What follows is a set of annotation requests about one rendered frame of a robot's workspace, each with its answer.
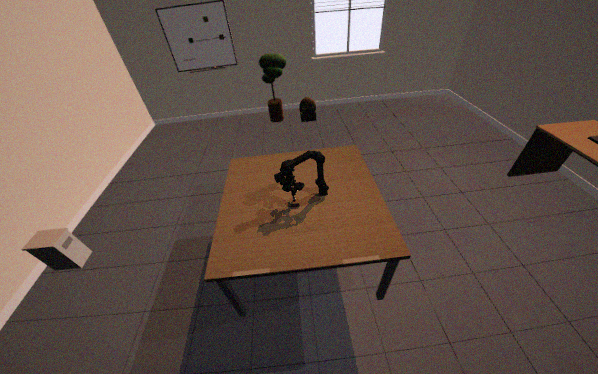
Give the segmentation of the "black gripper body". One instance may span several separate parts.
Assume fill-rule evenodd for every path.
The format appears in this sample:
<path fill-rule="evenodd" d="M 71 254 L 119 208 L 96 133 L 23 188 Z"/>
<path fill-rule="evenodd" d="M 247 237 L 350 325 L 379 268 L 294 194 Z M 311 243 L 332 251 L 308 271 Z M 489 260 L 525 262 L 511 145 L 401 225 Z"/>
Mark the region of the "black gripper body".
<path fill-rule="evenodd" d="M 286 179 L 285 178 L 285 180 L 283 180 L 283 181 L 280 182 L 280 185 L 284 185 L 284 183 L 285 183 L 284 181 L 290 182 L 294 186 L 294 188 L 296 188 L 297 190 L 301 191 L 302 188 L 305 186 L 304 183 L 301 183 L 301 182 L 298 183 L 298 182 L 296 182 L 296 180 L 294 178 L 295 178 L 295 176 L 293 176 L 292 179 Z"/>

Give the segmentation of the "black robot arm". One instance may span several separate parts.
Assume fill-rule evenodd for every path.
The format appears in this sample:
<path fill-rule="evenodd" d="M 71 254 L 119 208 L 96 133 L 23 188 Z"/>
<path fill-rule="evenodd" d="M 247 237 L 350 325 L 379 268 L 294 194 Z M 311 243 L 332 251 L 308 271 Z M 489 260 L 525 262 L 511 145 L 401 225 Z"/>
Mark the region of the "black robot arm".
<path fill-rule="evenodd" d="M 324 195 L 328 195 L 328 189 L 329 187 L 327 186 L 325 180 L 324 180 L 324 172 L 323 172 L 323 164 L 325 162 L 325 156 L 320 152 L 320 151 L 310 151 L 308 150 L 306 153 L 292 159 L 292 160 L 286 160 L 283 161 L 281 164 L 281 168 L 279 173 L 274 174 L 274 178 L 276 180 L 277 183 L 285 180 L 286 179 L 292 179 L 293 178 L 293 171 L 294 167 L 308 159 L 314 159 L 316 160 L 317 163 L 317 174 L 318 174 L 318 178 L 315 179 L 315 183 L 317 184 L 317 186 L 319 187 L 319 194 L 320 196 L 324 196 Z M 284 181 L 284 185 L 282 187 L 282 190 L 289 192 L 292 190 L 292 184 L 290 182 L 286 182 Z"/>

